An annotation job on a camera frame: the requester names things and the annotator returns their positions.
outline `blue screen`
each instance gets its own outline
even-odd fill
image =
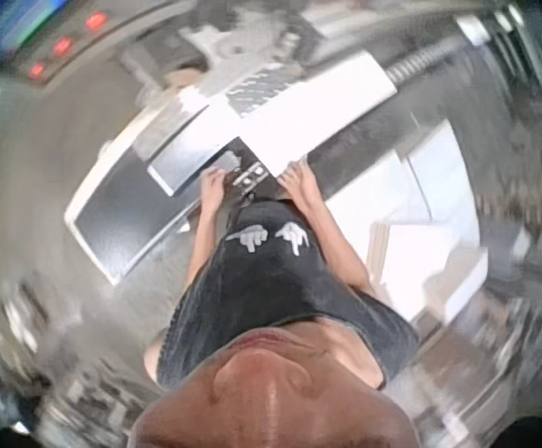
[[[0,0],[0,60],[15,54],[70,0]]]

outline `nose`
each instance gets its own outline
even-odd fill
[[[270,350],[247,348],[234,355],[216,374],[213,389],[218,399],[241,394],[260,398],[270,391],[273,399],[277,399],[283,394],[305,397],[311,385],[310,374],[296,362]]]

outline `red indicator light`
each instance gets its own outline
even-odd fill
[[[37,79],[38,77],[42,76],[44,71],[45,63],[35,63],[35,65],[30,69],[30,72],[28,72],[28,76],[32,79]]]
[[[55,42],[53,52],[56,56],[63,56],[72,47],[72,39],[69,37],[62,37]]]
[[[91,31],[98,31],[103,28],[108,19],[103,12],[95,12],[86,19],[86,27]]]

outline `white print on dress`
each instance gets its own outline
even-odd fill
[[[293,249],[293,255],[299,257],[299,247],[306,243],[306,246],[310,247],[308,242],[308,234],[295,222],[286,223],[282,229],[274,234],[275,238],[283,238],[291,243]]]
[[[242,231],[233,233],[228,236],[225,241],[237,240],[239,238],[240,243],[248,248],[248,252],[253,254],[256,252],[256,246],[262,245],[262,242],[267,241],[269,233],[257,224],[255,226],[246,227]]]

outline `black dress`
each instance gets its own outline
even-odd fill
[[[255,230],[267,236],[252,253],[240,236]],[[295,207],[254,203],[240,211],[179,302],[160,352],[159,384],[174,387],[250,329],[321,316],[357,331],[385,382],[417,351],[417,337],[401,316],[366,294],[352,293],[328,270],[313,232]]]

